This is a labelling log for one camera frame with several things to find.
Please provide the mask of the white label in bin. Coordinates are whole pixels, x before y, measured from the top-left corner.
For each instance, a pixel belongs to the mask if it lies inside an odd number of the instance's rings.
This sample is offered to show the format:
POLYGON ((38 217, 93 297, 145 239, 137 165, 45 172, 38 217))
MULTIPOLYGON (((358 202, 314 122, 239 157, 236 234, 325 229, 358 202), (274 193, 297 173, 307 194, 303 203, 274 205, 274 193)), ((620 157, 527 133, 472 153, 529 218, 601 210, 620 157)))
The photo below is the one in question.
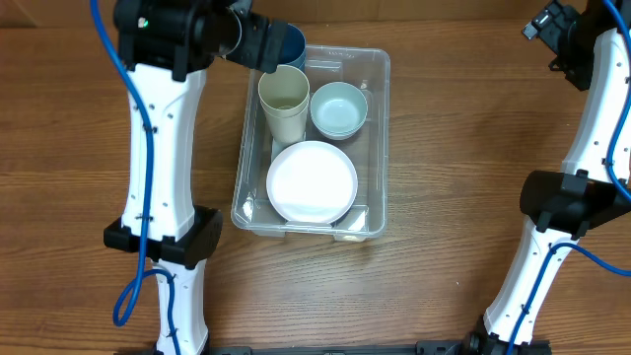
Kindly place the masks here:
POLYGON ((271 146, 271 161, 274 161, 285 148, 285 144, 279 143, 275 139, 273 139, 271 146))

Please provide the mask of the beige cup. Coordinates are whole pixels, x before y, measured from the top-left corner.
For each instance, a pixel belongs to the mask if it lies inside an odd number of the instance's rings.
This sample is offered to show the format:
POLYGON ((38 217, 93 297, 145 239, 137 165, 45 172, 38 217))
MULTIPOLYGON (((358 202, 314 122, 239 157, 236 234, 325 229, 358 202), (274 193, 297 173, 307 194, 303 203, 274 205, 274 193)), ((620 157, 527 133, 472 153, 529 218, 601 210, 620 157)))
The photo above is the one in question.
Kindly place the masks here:
POLYGON ((297 67, 279 65, 274 73, 264 73, 257 85, 272 137, 282 145, 303 139, 310 103, 310 82, 297 67))

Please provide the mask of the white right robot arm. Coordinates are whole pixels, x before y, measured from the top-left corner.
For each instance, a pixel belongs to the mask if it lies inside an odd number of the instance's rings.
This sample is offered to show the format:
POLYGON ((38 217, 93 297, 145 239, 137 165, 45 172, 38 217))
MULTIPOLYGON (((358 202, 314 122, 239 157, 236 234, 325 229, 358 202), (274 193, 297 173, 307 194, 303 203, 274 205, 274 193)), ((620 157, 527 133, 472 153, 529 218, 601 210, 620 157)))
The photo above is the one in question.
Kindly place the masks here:
POLYGON ((587 231, 630 211, 630 4, 549 2, 525 27, 555 53, 549 67, 588 94, 558 173, 531 172, 519 249, 503 286, 464 341, 464 354, 548 354, 532 341, 537 314, 567 255, 587 231))

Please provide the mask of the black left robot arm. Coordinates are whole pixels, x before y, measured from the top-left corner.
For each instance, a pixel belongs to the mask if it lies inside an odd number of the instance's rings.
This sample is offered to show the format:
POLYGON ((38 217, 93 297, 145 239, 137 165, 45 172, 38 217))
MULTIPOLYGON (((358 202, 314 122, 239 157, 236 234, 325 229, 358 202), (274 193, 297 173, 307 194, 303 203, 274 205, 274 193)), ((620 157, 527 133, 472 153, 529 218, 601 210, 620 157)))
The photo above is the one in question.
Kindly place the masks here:
POLYGON ((138 261, 112 320, 126 324, 144 281, 154 278, 161 321, 156 354, 210 350, 204 271, 223 216, 192 200, 195 118, 207 69, 216 58, 263 73, 277 69, 288 26, 251 7, 248 1, 119 0, 113 9, 117 40, 109 38, 99 5, 91 7, 130 109, 126 205, 105 228, 104 242, 138 261))

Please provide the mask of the pink plate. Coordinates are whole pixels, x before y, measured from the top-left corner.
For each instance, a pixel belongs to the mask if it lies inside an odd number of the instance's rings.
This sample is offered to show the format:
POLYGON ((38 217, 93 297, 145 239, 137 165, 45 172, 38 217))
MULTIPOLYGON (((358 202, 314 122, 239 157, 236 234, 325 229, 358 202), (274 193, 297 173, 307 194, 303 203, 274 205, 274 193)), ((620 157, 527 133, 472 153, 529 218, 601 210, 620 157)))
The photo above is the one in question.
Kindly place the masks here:
POLYGON ((304 141, 278 154, 265 187, 272 206, 286 221, 324 225, 349 211, 359 180, 355 166, 339 148, 304 141))

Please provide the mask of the blue cup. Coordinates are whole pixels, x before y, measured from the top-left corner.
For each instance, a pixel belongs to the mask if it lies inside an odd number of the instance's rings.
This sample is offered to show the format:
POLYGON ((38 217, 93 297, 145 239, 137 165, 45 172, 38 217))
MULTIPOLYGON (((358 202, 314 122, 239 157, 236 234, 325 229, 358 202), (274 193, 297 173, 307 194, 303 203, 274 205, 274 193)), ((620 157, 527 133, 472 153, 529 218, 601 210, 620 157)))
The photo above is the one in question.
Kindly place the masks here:
POLYGON ((289 65, 305 71, 307 61, 307 40, 303 32, 292 24, 286 27, 279 64, 289 65))

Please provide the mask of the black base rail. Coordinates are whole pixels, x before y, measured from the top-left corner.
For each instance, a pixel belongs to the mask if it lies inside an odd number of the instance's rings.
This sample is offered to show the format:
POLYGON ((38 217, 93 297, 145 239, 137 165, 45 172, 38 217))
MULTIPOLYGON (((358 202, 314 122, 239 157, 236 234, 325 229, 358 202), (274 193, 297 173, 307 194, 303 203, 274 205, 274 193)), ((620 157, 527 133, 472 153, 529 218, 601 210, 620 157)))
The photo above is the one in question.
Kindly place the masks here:
MULTIPOLYGON (((246 346, 209 347, 205 354, 210 355, 466 355, 491 354, 505 355, 510 349, 509 343, 494 338, 483 338, 475 333, 464 340, 422 340, 415 344, 403 345, 364 345, 364 346, 329 346, 329 347, 289 347, 271 349, 253 349, 246 346)), ((551 355, 548 341, 534 342, 530 345, 514 345, 511 354, 551 355)))

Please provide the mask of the clear plastic storage bin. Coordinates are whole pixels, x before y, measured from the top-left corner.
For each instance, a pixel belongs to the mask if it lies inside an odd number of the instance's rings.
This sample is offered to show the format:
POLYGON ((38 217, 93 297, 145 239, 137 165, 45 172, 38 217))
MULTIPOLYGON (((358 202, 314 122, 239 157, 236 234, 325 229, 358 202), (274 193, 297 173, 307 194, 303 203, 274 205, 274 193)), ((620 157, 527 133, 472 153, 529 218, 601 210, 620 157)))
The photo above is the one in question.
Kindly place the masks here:
POLYGON ((358 174, 359 188, 349 211, 334 223, 292 224, 273 208, 265 180, 272 163, 272 136, 259 102, 261 73, 249 73, 245 121, 233 197, 233 224, 258 236, 328 235, 339 242, 363 242, 380 237, 387 222, 388 126, 390 59, 377 48, 309 45, 306 76, 311 91, 330 82, 346 82, 365 95, 366 122, 352 137, 329 143, 343 151, 358 174))

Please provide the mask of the grey small bowl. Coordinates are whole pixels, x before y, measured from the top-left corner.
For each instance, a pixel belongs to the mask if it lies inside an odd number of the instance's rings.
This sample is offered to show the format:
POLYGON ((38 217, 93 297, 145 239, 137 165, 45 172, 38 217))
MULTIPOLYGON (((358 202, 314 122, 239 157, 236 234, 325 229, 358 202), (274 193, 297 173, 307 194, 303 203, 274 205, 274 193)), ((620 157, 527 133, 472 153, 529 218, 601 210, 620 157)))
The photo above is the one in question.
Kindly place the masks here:
POLYGON ((331 82, 320 87, 311 99, 311 118, 315 128, 326 138, 345 140, 364 125, 368 116, 365 95, 345 82, 331 82))

